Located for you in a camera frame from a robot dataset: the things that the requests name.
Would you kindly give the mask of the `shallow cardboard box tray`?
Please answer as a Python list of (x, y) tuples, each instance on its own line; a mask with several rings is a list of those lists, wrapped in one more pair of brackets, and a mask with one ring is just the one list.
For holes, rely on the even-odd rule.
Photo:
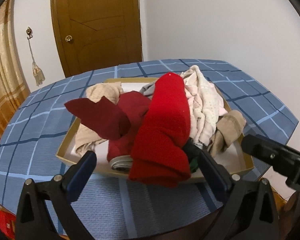
[[(125, 93), (130, 91), (138, 91), (144, 85), (155, 81), (156, 78), (150, 77), (124, 77), (116, 79), (106, 79), (104, 83), (116, 83), (120, 82), (121, 87)], [(81, 121), (76, 118), (68, 131), (66, 132), (65, 138), (63, 139), (57, 153), (56, 157), (62, 161), (62, 163), (71, 166), (75, 165), (81, 159), (81, 155), (76, 153), (75, 136), (77, 134), (79, 124)], [(230, 174), (238, 174), (239, 176), (244, 176), (248, 172), (254, 169), (253, 159), (250, 155), (243, 152), (241, 148), (241, 141), (243, 135), (241, 134), (238, 139), (233, 142), (230, 147), (225, 152), (219, 152), (213, 158), (216, 163), (223, 165)], [(154, 142), (154, 146), (150, 146), (146, 150), (145, 157), (140, 157), (140, 160), (149, 161), (151, 167), (155, 165), (162, 165), (164, 168), (176, 167), (178, 164), (186, 164), (186, 154), (183, 153), (183, 158), (181, 161), (169, 164), (167, 153), (160, 153), (156, 146), (157, 142)], [(109, 161), (107, 161), (108, 154), (108, 141), (104, 141), (95, 146), (95, 155), (97, 158), (96, 167), (94, 172), (101, 176), (114, 177), (119, 179), (128, 179), (129, 173), (127, 171), (117, 171), (111, 168)]]

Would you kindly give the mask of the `dark red underwear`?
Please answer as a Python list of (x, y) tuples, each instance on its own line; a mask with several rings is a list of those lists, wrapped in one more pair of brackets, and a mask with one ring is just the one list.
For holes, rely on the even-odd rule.
[(133, 159), (130, 156), (135, 136), (142, 124), (143, 117), (148, 111), (151, 100), (140, 92), (131, 91), (120, 95), (117, 105), (123, 110), (130, 121), (130, 128), (118, 140), (110, 140), (107, 161), (113, 170), (129, 171)]

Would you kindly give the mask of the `green black underwear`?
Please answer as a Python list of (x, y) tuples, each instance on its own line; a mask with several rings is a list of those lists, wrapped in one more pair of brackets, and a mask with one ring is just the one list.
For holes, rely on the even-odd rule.
[(194, 173), (198, 170), (198, 157), (188, 157), (190, 172)]

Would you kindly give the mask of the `red plastic stool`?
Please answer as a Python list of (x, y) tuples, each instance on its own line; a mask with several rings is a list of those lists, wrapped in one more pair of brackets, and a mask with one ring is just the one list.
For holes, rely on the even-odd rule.
[(15, 239), (16, 216), (0, 210), (0, 230), (10, 239)]

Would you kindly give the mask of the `dark wooden dresser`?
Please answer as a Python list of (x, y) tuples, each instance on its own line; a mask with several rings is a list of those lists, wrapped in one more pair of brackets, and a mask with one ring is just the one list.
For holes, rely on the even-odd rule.
[(188, 225), (181, 229), (174, 230), (161, 235), (154, 235), (150, 237), (140, 237), (138, 239), (146, 239), (146, 240), (178, 240), (178, 239), (200, 239), (209, 229), (210, 226), (216, 221), (219, 216), (219, 212), (222, 211), (223, 208), (219, 208), (215, 212), (207, 215), (206, 217)]

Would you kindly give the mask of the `maroon underwear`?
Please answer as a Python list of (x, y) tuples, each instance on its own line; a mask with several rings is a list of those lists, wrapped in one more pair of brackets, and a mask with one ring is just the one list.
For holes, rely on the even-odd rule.
[(70, 100), (65, 103), (65, 107), (81, 120), (81, 124), (103, 139), (118, 140), (131, 128), (127, 114), (105, 96), (98, 102), (88, 98)]

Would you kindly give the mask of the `bright red underwear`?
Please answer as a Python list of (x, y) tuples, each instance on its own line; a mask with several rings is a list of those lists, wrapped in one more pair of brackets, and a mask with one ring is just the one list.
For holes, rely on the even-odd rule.
[(183, 146), (190, 137), (190, 109), (182, 78), (175, 73), (167, 73), (157, 79), (151, 103), (137, 132), (131, 151), (133, 159), (129, 179), (146, 185), (176, 187), (190, 179), (189, 161), (176, 167), (151, 167), (145, 157), (146, 150), (156, 141), (160, 153), (167, 153), (171, 165), (181, 161)]

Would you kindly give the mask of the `white pink underwear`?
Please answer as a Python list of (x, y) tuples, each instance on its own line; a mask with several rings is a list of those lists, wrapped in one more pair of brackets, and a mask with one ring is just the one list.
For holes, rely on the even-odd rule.
[(216, 132), (220, 116), (227, 113), (223, 98), (215, 85), (203, 76), (197, 65), (192, 65), (181, 73), (185, 85), (185, 94), (190, 109), (190, 138), (195, 143), (208, 146)]

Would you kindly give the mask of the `beige striped curtain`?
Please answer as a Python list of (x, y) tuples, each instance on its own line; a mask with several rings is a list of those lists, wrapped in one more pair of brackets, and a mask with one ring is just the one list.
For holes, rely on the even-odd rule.
[(30, 91), (21, 71), (13, 35), (14, 0), (0, 7), (0, 139)]

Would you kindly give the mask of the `beige towel-like underwear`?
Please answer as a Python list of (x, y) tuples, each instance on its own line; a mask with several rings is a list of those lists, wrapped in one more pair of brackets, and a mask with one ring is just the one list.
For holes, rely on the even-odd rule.
[[(92, 102), (97, 103), (105, 96), (109, 101), (117, 104), (120, 95), (123, 93), (121, 82), (114, 83), (98, 83), (86, 89), (85, 95)], [(94, 148), (105, 142), (96, 132), (89, 129), (87, 126), (80, 124), (75, 136), (75, 152), (83, 156), (87, 151), (92, 151)]]

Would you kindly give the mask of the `brown wooden door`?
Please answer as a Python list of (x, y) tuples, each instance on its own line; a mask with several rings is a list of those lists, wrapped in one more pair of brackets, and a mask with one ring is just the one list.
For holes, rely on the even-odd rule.
[(50, 0), (66, 77), (142, 60), (139, 0)]

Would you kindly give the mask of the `small beige cloth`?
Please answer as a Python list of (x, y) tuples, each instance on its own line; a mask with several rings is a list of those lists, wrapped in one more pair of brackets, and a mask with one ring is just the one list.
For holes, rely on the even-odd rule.
[(223, 115), (216, 124), (216, 132), (210, 138), (207, 147), (212, 157), (221, 152), (225, 152), (233, 142), (235, 142), (243, 132), (246, 120), (242, 113), (232, 110)]

